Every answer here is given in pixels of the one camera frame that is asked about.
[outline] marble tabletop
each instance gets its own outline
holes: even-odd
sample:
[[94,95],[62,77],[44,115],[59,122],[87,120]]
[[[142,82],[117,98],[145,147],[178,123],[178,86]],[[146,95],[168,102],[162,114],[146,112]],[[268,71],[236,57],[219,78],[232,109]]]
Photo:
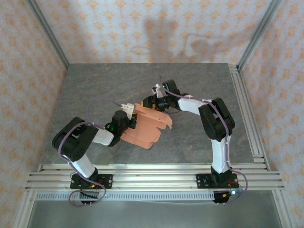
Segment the marble tabletop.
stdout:
[[[92,98],[107,96],[122,104],[140,103],[151,95],[159,74],[163,81],[173,79],[181,93],[204,99],[222,98],[236,123],[230,141],[231,163],[253,162],[228,64],[119,63],[70,65],[40,163],[65,163],[51,146],[52,139],[75,116],[89,120],[86,111]],[[116,110],[119,107],[112,103],[95,102],[91,116],[104,125]],[[149,150],[121,140],[114,147],[92,143],[87,155],[95,164],[212,163],[211,141],[200,117],[188,112],[170,117],[173,128],[161,130],[159,141]]]

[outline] floral wallpaper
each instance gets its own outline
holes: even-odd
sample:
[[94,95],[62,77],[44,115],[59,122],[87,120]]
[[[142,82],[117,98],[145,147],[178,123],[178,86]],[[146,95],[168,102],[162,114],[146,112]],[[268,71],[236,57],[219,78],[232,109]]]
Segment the floral wallpaper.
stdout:
[[304,227],[304,13],[285,0],[244,70],[258,127],[273,169],[281,171]]
[[66,71],[25,0],[0,1],[0,227],[36,171]]
[[237,64],[271,0],[37,0],[70,63]]

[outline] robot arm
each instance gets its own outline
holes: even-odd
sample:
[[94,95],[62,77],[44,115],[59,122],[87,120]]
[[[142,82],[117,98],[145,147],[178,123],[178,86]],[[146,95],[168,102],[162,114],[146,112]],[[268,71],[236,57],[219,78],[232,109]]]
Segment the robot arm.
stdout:
[[[176,97],[166,92],[167,95],[163,96],[160,89],[164,87],[171,93],[178,95]],[[154,108],[158,111],[164,111],[166,108],[172,107],[181,111],[188,111],[197,114],[201,117],[204,130],[207,136],[211,139],[213,150],[213,162],[211,171],[216,175],[216,182],[223,182],[230,176],[230,161],[229,151],[225,150],[225,136],[226,130],[219,117],[216,116],[215,110],[209,105],[210,103],[216,106],[216,109],[224,119],[228,130],[229,136],[227,137],[227,144],[229,148],[229,141],[232,134],[232,129],[235,127],[235,122],[229,113],[223,100],[216,98],[214,100],[196,100],[189,99],[192,97],[189,94],[180,94],[179,89],[173,80],[166,81],[160,86],[157,84],[152,88],[154,95],[145,98],[142,101],[142,106],[147,108]]]
[[[181,111],[191,112],[199,116],[201,116],[200,110],[202,110],[202,107],[204,105],[207,106],[208,104],[203,101],[187,99],[187,98],[181,98],[178,100],[178,106]],[[228,166],[231,164],[229,161],[226,162],[225,160],[225,138],[222,138],[220,142],[218,140],[211,139],[211,143],[212,143],[212,152],[213,152],[212,168],[217,173],[226,172],[227,170],[229,170]]]
[[[123,104],[122,110],[115,112],[112,121],[108,123],[104,129],[85,124],[77,127],[64,141],[61,155],[70,160],[71,166],[82,176],[91,181],[98,182],[100,175],[87,157],[86,150],[92,142],[110,147],[116,145],[122,134],[129,127],[134,129],[136,126],[137,115],[133,114],[133,110],[133,104]],[[52,146],[58,150],[59,145],[67,133],[74,126],[82,122],[84,122],[84,120],[75,117],[54,137]],[[71,188],[73,188],[72,186],[78,189],[92,188],[92,184],[83,180],[78,173],[72,177],[72,180],[76,183],[71,184]]]

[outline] wire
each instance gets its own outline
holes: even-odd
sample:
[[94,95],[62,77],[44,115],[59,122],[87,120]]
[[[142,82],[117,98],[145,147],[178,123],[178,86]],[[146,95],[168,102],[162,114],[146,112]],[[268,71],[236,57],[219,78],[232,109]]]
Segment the wire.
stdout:
[[109,125],[110,125],[110,123],[107,123],[107,124],[104,126],[104,128],[106,129]]
[[[168,113],[167,111],[165,111],[166,113]],[[179,110],[177,111],[177,112],[173,112],[173,113],[168,113],[168,114],[174,114],[174,113],[178,113],[179,112]]]
[[[159,75],[159,83],[158,83],[158,84],[159,84],[160,86],[162,85],[162,80],[161,80],[161,79],[162,79],[162,76]],[[231,168],[231,166],[229,165],[229,162],[228,162],[228,154],[229,154],[228,136],[229,136],[229,130],[228,130],[228,127],[227,127],[227,125],[226,125],[226,123],[225,123],[223,117],[220,115],[219,111],[217,110],[216,106],[214,106],[213,103],[211,103],[210,101],[205,100],[205,99],[201,99],[201,98],[193,97],[193,96],[192,96],[192,97],[181,96],[181,95],[177,95],[177,94],[175,94],[175,93],[172,93],[171,91],[169,91],[169,90],[166,89],[166,88],[163,88],[163,89],[164,89],[168,94],[171,94],[171,95],[176,96],[176,97],[179,97],[179,98],[193,99],[193,100],[197,100],[197,101],[201,101],[201,102],[207,103],[207,104],[209,104],[209,105],[213,108],[213,110],[216,112],[216,114],[218,115],[220,121],[222,122],[222,124],[224,125],[224,128],[225,128],[225,130],[226,130],[226,136],[225,136],[225,163],[226,163],[226,165],[228,166],[228,168],[229,168],[230,171],[242,175],[242,176],[244,177],[245,183],[246,183],[245,189],[244,189],[244,193],[243,193],[240,197],[238,197],[237,199],[232,200],[231,202],[222,203],[222,204],[225,205],[225,204],[228,204],[228,203],[232,203],[232,202],[235,202],[235,201],[239,200],[240,198],[242,198],[243,195],[247,192],[247,189],[248,189],[248,180],[247,180],[247,177],[245,176],[245,174],[243,174],[242,172],[233,170],[233,169]]]
[[92,199],[98,199],[98,197],[97,197],[97,196],[90,196],[90,195],[87,195],[87,194],[85,194],[85,193],[83,193],[83,192],[80,192],[80,194],[81,194],[81,195],[83,195],[83,196],[86,196],[86,197],[92,198]]
[[76,174],[76,173],[75,173],[75,172],[70,173],[70,178],[71,178],[71,180],[73,180],[72,174]]
[[[75,168],[75,166],[73,165],[72,161],[71,161],[68,157],[66,157],[66,156],[64,156],[64,155],[61,154],[62,146],[63,146],[64,142],[67,140],[68,136],[69,136],[76,128],[78,128],[78,127],[80,127],[81,125],[84,125],[84,124],[94,125],[94,124],[91,123],[91,122],[85,121],[85,122],[80,122],[80,123],[76,124],[74,127],[72,127],[71,130],[68,131],[68,133],[63,137],[62,141],[60,142],[60,145],[59,145],[59,148],[58,148],[58,155],[59,155],[60,158],[66,160],[67,163],[73,168],[73,170],[74,170],[82,179],[84,179],[85,181],[87,181],[87,182],[89,182],[89,183],[92,183],[92,184],[94,184],[94,185],[98,185],[98,186],[100,186],[100,187],[104,190],[104,194],[103,194],[98,200],[96,200],[95,202],[90,202],[90,205],[92,206],[92,205],[94,205],[94,204],[100,202],[100,201],[105,197],[105,195],[106,195],[106,189],[105,189],[105,187],[104,187],[102,184],[97,183],[97,182],[95,182],[95,181],[92,181],[92,180],[86,178],[85,176],[83,176],[83,175],[82,175],[80,172],[78,172],[78,170]],[[85,203],[85,204],[81,204],[81,205],[72,203],[72,201],[71,201],[72,195],[73,195],[74,193],[77,193],[77,192],[82,192],[82,193],[96,193],[96,192],[94,192],[94,191],[86,191],[86,190],[75,190],[75,191],[73,191],[73,192],[69,195],[68,201],[69,201],[69,203],[70,203],[73,207],[77,207],[77,208],[85,207],[85,206],[86,206],[86,203]]]
[[230,182],[230,181],[228,181],[228,184],[230,185],[229,192],[231,191],[231,188],[232,188],[232,184],[233,184],[233,183],[234,183],[234,184],[238,184],[238,187],[243,188],[242,185],[240,185],[238,182],[235,182],[235,181]]
[[98,124],[96,124],[96,123],[93,121],[93,119],[92,119],[92,117],[91,117],[91,114],[90,114],[90,107],[91,107],[92,103],[95,102],[95,101],[108,101],[108,102],[112,102],[113,104],[115,104],[115,105],[117,105],[117,106],[119,106],[119,107],[122,107],[122,104],[120,104],[120,103],[118,103],[118,102],[116,102],[116,101],[114,101],[114,100],[112,100],[112,99],[110,99],[110,98],[108,98],[108,97],[105,97],[105,96],[98,96],[98,97],[95,97],[95,98],[93,98],[93,99],[89,102],[89,104],[88,104],[88,106],[87,106],[87,110],[86,110],[86,113],[87,113],[87,116],[89,117],[89,120],[91,121],[91,123],[95,124],[96,127],[100,128],[100,129],[104,129],[104,128],[105,128],[104,126],[98,125]]

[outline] orange fabric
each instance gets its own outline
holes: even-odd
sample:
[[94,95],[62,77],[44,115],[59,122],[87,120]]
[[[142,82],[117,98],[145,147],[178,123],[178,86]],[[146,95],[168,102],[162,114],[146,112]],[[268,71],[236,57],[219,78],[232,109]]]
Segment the orange fabric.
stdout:
[[168,125],[170,129],[172,128],[172,119],[166,113],[162,113],[154,109],[143,108],[137,103],[135,103],[135,112],[150,119],[164,123]]
[[172,128],[172,119],[165,113],[142,108],[140,104],[135,104],[135,112],[137,113],[136,128],[127,129],[121,137],[128,143],[149,149],[161,136],[158,128],[165,129],[167,125]]

